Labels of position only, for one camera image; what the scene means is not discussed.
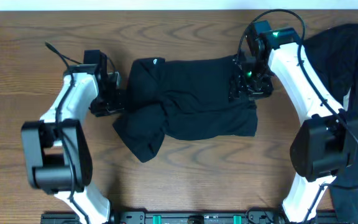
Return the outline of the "dark teal t-shirt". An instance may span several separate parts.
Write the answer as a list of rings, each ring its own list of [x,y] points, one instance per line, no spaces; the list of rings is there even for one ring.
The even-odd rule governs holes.
[[[133,61],[125,110],[113,127],[138,160],[153,159],[165,136],[194,141],[256,134],[256,104],[234,94],[242,72],[233,59]]]

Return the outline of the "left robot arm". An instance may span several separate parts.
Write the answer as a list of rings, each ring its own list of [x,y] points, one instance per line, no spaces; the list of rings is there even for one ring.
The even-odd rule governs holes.
[[[29,184],[65,202],[71,223],[119,223],[120,214],[92,180],[93,163],[82,124],[102,88],[120,84],[119,72],[99,65],[72,65],[52,106],[37,121],[21,127]]]

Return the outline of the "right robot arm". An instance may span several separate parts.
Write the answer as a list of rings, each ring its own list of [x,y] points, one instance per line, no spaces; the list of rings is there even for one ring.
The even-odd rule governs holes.
[[[290,147],[295,170],[291,189],[280,210],[248,211],[249,223],[317,223],[317,205],[336,177],[350,167],[358,152],[358,118],[328,92],[308,60],[303,34],[292,28],[274,30],[267,21],[252,22],[234,63],[241,74],[231,80],[229,99],[250,100],[272,94],[276,76],[296,109],[300,129]]]

